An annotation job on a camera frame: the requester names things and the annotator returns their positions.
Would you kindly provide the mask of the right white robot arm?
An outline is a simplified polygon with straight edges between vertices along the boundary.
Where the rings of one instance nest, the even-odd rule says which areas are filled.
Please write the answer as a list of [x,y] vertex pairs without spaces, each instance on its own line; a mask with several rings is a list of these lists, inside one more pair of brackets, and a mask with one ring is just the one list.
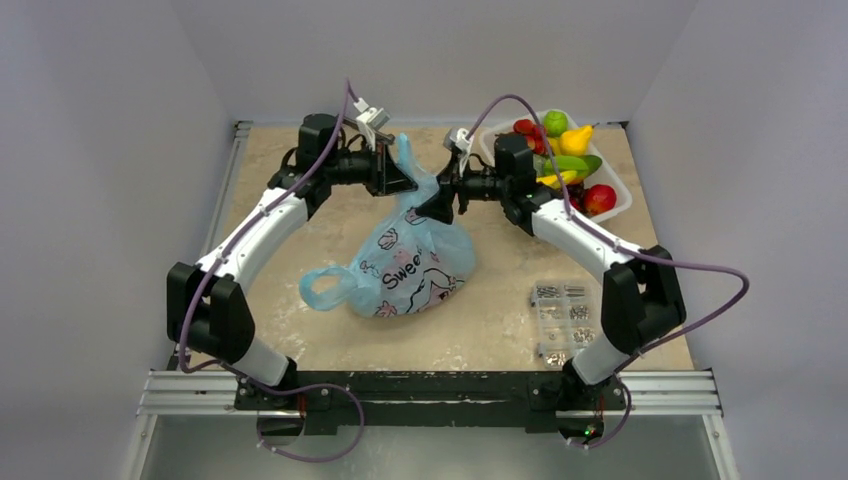
[[513,225],[563,251],[600,283],[600,331],[562,368],[561,392],[569,404],[588,405],[599,396],[601,383],[684,323],[669,252],[661,246],[643,249],[589,222],[563,193],[538,181],[534,155],[522,138],[500,137],[493,165],[480,170],[468,166],[465,130],[450,131],[444,145],[451,158],[437,176],[437,192],[417,208],[418,215],[450,223],[471,201],[497,201]]

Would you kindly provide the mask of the light blue plastic bag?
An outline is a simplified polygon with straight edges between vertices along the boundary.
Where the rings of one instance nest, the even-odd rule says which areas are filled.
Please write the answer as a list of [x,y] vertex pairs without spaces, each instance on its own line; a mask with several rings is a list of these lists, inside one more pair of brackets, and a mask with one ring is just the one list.
[[436,176],[418,162],[404,133],[397,153],[400,170],[418,188],[396,197],[348,266],[315,269],[301,278],[301,299],[312,309],[345,304],[362,317],[416,314],[448,300],[472,276],[476,255],[466,229],[416,212],[437,193]]

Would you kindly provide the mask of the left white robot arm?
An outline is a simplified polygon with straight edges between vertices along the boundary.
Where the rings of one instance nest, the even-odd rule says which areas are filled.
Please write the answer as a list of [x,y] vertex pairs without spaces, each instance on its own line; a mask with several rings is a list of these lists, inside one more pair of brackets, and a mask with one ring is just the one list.
[[393,135],[359,128],[360,144],[345,144],[341,115],[310,114],[297,144],[283,156],[258,204],[217,247],[194,263],[175,263],[166,276],[166,334],[176,343],[180,368],[188,351],[204,353],[224,367],[260,383],[272,408],[297,399],[297,366],[256,334],[246,294],[266,263],[329,198],[333,187],[362,185],[374,197],[416,189],[393,158]]

